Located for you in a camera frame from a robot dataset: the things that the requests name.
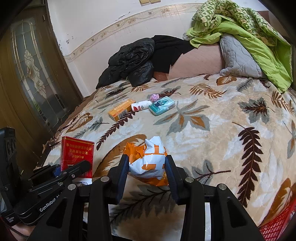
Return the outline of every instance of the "blanket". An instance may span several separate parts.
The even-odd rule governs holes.
[[[208,0],[192,19],[187,35],[193,46],[216,43],[223,32],[233,34],[280,92],[290,87],[291,45],[259,13],[232,1]]]
[[[108,116],[126,99],[154,93],[176,106],[160,116],[149,110],[128,112],[117,122]],[[225,183],[261,225],[296,197],[295,122],[295,98],[261,79],[206,74],[137,87],[119,81],[100,88],[58,132],[45,165],[60,162],[62,136],[94,141],[95,180],[118,164],[127,142],[142,145],[160,136],[177,166],[203,184]],[[184,212],[167,186],[128,176],[123,199],[110,206],[111,228],[132,240],[180,240]]]

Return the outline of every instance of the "white bottle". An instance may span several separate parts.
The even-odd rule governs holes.
[[[132,104],[131,109],[133,112],[139,111],[139,110],[145,110],[145,109],[148,109],[148,106],[151,104],[152,102],[150,100],[144,100],[144,101],[140,101]]]

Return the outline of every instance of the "leaf pattern blanket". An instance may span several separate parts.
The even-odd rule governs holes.
[[[117,122],[108,116],[126,99],[154,93],[176,107],[160,116],[128,112]],[[62,136],[94,141],[95,180],[118,164],[127,142],[142,145],[160,136],[177,166],[203,184],[225,183],[261,225],[296,197],[295,122],[295,98],[261,79],[204,74],[138,87],[119,81],[99,89],[57,133],[45,165],[59,163]],[[167,186],[128,176],[123,199],[110,206],[112,232],[132,240],[180,240],[184,212]]]

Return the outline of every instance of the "decorative glass pattern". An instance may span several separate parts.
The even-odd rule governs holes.
[[[35,114],[54,133],[67,119],[68,108],[57,92],[35,31],[34,18],[12,24],[12,54],[20,83]]]

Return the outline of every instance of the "pillow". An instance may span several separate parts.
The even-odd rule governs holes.
[[[154,72],[158,82],[183,77],[194,77],[201,74],[219,74],[225,67],[219,43],[201,45],[186,54],[182,54],[173,66],[170,73]]]
[[[267,78],[248,50],[233,35],[224,33],[220,45],[225,60],[225,69],[220,71],[222,76]]]

